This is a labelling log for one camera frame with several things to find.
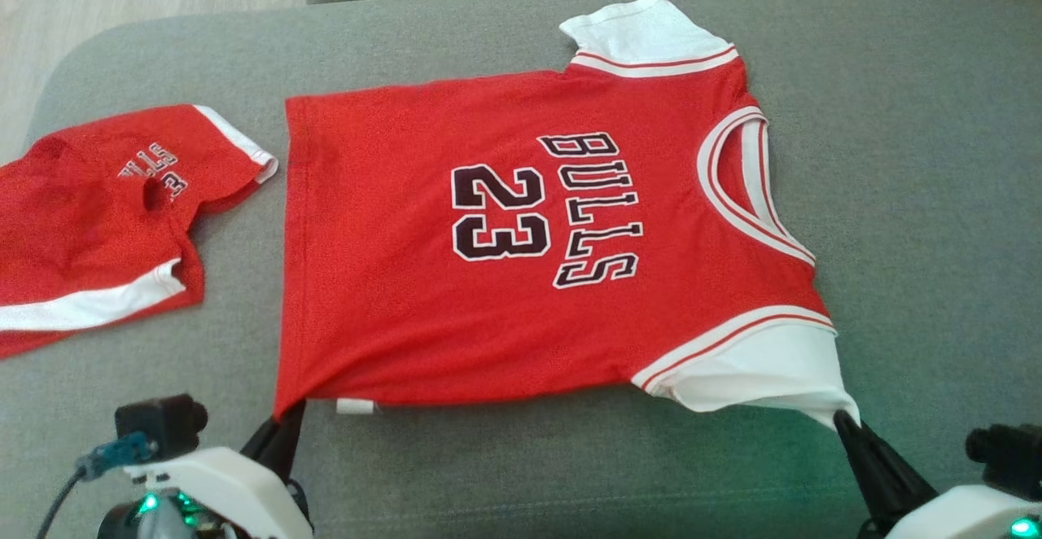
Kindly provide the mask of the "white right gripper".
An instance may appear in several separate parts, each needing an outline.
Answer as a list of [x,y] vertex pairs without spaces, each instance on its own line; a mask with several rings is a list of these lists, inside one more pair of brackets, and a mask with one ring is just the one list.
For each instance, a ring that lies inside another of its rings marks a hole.
[[1041,537],[1041,503],[985,484],[961,484],[939,495],[886,440],[846,410],[836,410],[833,423],[872,523],[894,525],[887,538]]

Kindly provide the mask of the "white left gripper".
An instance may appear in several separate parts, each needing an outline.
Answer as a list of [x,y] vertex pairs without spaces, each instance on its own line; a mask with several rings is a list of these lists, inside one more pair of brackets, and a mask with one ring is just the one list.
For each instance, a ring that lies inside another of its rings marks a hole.
[[282,417],[265,420],[239,454],[227,447],[198,449],[166,462],[126,466],[124,472],[143,477],[150,491],[187,494],[249,538],[313,538],[311,523],[284,484],[290,482],[306,405],[299,401]]

